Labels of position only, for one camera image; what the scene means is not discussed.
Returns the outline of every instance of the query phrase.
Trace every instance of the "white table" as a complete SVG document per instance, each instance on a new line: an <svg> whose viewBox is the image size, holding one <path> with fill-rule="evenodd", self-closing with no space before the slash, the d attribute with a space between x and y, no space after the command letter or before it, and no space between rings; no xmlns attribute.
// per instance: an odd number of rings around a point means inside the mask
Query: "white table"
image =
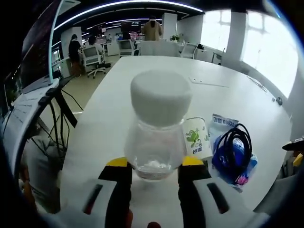
<svg viewBox="0 0 304 228"><path fill-rule="evenodd" d="M252 139L258 166L241 193L245 205L254 209L269 191L284 160L282 145L289 141L291 123L282 107L246 75L198 60L139 56L121 58L95 90L78 119L62 170L61 204L70 203L76 188L98 178L105 164L124 156L124 144L133 118L130 82L149 69L169 69L190 82L194 96L188 117L202 116L207 124L213 113L238 119ZM146 183L133 175L131 210L133 227L157 221L161 227L182 227L177 172L158 183Z"/></svg>

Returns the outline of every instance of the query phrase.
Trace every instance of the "window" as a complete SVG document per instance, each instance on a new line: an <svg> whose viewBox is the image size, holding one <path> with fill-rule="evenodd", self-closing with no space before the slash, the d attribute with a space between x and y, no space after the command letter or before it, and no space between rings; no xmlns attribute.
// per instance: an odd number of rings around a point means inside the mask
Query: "window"
<svg viewBox="0 0 304 228"><path fill-rule="evenodd" d="M230 10L206 12L203 19L201 44L225 51L229 39L230 21Z"/></svg>
<svg viewBox="0 0 304 228"><path fill-rule="evenodd" d="M288 29L279 19L248 12L245 37L242 60L288 98L298 66L296 44Z"/></svg>

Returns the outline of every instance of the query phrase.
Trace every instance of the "white lid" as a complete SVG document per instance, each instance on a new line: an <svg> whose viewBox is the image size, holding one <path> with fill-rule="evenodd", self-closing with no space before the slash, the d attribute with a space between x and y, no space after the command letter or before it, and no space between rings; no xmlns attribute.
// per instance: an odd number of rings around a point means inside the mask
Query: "white lid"
<svg viewBox="0 0 304 228"><path fill-rule="evenodd" d="M188 81L176 72L145 71L131 82L131 100L143 122L166 127L178 124L188 111L192 92Z"/></svg>

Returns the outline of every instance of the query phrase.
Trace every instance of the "floor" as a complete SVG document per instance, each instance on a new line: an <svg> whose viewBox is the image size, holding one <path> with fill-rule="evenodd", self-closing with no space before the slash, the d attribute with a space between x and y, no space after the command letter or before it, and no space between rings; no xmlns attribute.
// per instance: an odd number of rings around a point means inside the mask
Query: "floor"
<svg viewBox="0 0 304 228"><path fill-rule="evenodd" d="M111 70L111 68L115 65L115 63L119 60L119 56L109 56L105 58L106 63L112 63L110 68L106 69L106 74ZM103 72L98 72L96 74L96 78L93 79L93 76L90 76L89 78L87 75L83 75L77 78L72 79L64 88L63 90L67 93L71 94L76 101L80 104L80 106L84 109L87 102L91 98L92 94L96 90L96 88L99 86L99 84L102 82L104 77L106 76ZM77 103L73 100L71 96L68 94L62 93L63 97L66 100L66 103L70 107L71 111L73 112L76 119L81 115L82 110L77 105ZM73 130L74 128L72 125L68 122L69 128L70 128L70 134L69 138L73 137ZM60 131L60 119L57 121L57 131ZM55 138L55 131L52 130L51 136L53 139ZM66 123L63 123L63 137L65 140L67 140L68 137L68 128Z"/></svg>

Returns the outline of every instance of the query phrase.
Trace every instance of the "person in yellow jacket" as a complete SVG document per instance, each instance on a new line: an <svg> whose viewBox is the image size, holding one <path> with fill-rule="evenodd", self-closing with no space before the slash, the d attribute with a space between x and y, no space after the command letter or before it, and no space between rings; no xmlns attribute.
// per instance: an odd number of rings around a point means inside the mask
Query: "person in yellow jacket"
<svg viewBox="0 0 304 228"><path fill-rule="evenodd" d="M162 35L162 26L151 16L150 20L144 25L142 33L145 35L144 40L160 40Z"/></svg>

